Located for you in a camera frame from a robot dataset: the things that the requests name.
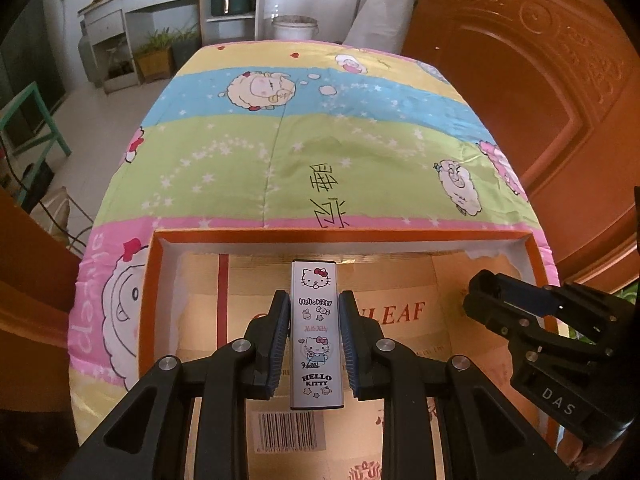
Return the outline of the green metal stool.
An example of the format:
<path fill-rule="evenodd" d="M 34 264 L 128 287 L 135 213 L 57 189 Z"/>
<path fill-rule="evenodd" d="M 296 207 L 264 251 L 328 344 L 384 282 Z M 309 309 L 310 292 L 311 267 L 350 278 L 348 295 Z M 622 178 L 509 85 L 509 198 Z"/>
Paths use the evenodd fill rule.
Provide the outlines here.
<path fill-rule="evenodd" d="M 37 194 L 34 184 L 52 148 L 59 148 L 66 157 L 72 154 L 35 81 L 1 107 L 1 148 L 10 176 L 17 184 L 14 200 L 21 207 Z M 37 153 L 36 158 L 19 174 L 13 162 L 31 151 Z"/>

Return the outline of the white Hello Kitty lighter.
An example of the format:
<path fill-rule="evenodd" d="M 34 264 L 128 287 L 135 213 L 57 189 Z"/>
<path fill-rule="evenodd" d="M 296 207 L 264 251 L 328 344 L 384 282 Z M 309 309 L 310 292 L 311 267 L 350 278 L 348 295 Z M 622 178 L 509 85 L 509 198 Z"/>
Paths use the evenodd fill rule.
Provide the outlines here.
<path fill-rule="evenodd" d="M 292 263 L 290 400 L 294 411 L 344 405 L 336 271 L 331 261 Z"/>

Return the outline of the white sack bag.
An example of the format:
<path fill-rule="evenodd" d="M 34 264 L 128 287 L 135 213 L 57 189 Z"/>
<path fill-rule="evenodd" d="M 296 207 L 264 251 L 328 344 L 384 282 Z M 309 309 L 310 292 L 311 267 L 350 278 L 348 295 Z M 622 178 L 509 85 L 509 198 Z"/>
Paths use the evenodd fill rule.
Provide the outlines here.
<path fill-rule="evenodd" d="M 418 0 L 366 0 L 349 29 L 344 46 L 399 54 Z"/>

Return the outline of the potted green plant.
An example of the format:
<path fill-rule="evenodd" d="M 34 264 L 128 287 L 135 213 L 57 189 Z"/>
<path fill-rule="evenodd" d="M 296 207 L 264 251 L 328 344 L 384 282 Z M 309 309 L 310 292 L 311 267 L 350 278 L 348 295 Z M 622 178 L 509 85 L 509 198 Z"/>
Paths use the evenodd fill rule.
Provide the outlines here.
<path fill-rule="evenodd" d="M 134 64 L 142 82 L 168 79 L 174 76 L 177 66 L 183 66 L 201 47 L 201 37 L 196 27 L 155 29 L 145 38 L 145 42 L 134 52 Z"/>

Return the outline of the brown wooden door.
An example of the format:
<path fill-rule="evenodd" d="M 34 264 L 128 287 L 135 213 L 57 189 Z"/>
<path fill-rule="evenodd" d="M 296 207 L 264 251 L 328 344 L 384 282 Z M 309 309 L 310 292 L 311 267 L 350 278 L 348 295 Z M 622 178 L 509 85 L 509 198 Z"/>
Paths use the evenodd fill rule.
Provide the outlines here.
<path fill-rule="evenodd" d="M 639 57 L 603 0 L 418 0 L 402 52 L 480 116 L 562 280 L 638 276 Z"/>

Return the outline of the white kitchen counter cabinet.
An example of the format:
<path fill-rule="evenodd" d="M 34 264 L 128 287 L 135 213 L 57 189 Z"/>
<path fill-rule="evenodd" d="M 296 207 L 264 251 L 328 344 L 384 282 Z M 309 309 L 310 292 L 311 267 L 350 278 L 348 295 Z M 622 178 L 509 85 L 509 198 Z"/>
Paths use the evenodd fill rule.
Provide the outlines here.
<path fill-rule="evenodd" d="M 134 54 L 154 32 L 195 32 L 203 46 L 264 36 L 265 0 L 242 13 L 216 11 L 214 0 L 94 0 L 78 12 L 99 81 L 107 93 L 141 84 Z"/>

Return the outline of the white plastic bucket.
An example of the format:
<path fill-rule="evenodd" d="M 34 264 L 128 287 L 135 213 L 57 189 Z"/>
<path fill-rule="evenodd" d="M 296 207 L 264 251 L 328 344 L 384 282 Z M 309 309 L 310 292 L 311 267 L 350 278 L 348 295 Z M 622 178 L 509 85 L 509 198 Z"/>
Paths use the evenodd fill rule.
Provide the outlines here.
<path fill-rule="evenodd" d="M 314 40 L 319 32 L 318 22 L 303 15 L 279 15 L 271 25 L 273 38 L 283 41 Z"/>

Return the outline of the colourful cartoon tablecloth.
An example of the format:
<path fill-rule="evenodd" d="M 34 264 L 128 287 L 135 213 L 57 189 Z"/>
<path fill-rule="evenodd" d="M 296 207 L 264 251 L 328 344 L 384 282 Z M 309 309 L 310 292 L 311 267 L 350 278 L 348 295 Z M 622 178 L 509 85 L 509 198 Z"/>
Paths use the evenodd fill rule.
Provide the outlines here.
<path fill-rule="evenodd" d="M 203 48 L 131 130 L 79 266 L 79 440 L 136 381 L 153 233 L 213 228 L 528 231 L 559 279 L 509 159 L 435 67 L 318 41 Z"/>

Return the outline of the grey gas cylinder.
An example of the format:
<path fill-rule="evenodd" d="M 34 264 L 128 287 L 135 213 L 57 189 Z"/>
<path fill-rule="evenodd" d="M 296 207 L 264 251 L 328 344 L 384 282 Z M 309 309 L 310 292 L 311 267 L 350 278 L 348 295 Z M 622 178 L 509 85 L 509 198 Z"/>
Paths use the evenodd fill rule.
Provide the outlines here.
<path fill-rule="evenodd" d="M 96 60 L 92 52 L 92 47 L 88 38 L 88 35 L 84 32 L 80 40 L 78 41 L 78 52 L 81 60 L 82 68 L 85 71 L 85 75 L 96 88 L 102 86 L 102 80 L 96 67 Z"/>

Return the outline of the orange cardboard tray box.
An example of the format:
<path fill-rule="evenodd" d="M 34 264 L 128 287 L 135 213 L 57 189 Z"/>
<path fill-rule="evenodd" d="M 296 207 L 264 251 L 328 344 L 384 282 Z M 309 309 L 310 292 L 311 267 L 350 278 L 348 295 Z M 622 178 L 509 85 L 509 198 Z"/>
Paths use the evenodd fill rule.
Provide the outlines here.
<path fill-rule="evenodd" d="M 173 354 L 192 361 L 240 338 L 290 290 L 295 260 L 332 261 L 338 289 L 385 336 L 420 356 L 468 356 L 527 420 L 554 442 L 559 429 L 510 386 L 506 342 L 468 318 L 462 301 L 480 270 L 541 286 L 549 279 L 525 231 L 183 230 L 153 235 L 139 316 L 140 370 Z M 351 394 L 339 410 L 294 413 L 282 377 L 270 401 L 247 405 L 248 466 L 254 479 L 376 479 L 383 405 Z"/>

